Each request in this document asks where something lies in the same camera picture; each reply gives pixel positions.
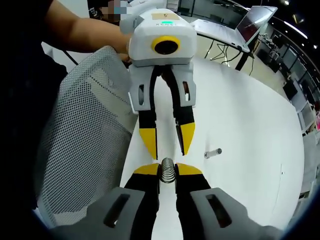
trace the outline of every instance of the gray mesh chair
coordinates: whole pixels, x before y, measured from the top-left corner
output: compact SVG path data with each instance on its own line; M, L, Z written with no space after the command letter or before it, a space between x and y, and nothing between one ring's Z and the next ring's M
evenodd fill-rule
M119 186L137 121L130 75L103 47L62 81L34 171L39 212L49 228L71 225L87 206Z

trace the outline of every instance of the laptop screen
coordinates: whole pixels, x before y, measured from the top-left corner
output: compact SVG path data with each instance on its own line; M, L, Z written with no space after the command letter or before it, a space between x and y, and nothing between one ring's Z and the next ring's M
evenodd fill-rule
M236 27L247 43L277 10L276 7L253 6Z

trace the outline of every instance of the white robot part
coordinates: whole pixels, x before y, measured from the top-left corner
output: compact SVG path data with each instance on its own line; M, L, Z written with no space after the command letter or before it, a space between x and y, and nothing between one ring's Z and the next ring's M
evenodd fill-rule
M137 67L188 64L197 51L197 33L193 27L165 8L154 8L140 15L128 50Z
M133 112L151 108L149 90L154 66L170 65L180 106L194 106L196 85L191 59L197 51L197 32L179 15L163 8L163 0L135 0L130 4L130 15L120 21L120 29L132 33L128 54L132 60L129 97ZM187 99L185 84L189 91Z

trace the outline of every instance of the coil spring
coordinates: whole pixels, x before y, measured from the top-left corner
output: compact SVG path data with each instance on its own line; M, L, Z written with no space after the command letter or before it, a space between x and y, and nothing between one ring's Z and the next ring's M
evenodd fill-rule
M176 180L175 164L171 158L164 158L161 162L160 180L165 184L170 184Z

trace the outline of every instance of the human arm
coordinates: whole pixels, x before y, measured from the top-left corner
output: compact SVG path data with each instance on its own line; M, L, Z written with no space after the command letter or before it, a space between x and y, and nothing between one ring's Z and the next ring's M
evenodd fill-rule
M127 53L129 35L108 22L80 18L57 0L53 0L45 19L45 42L55 48L90 53L109 45L118 53Z

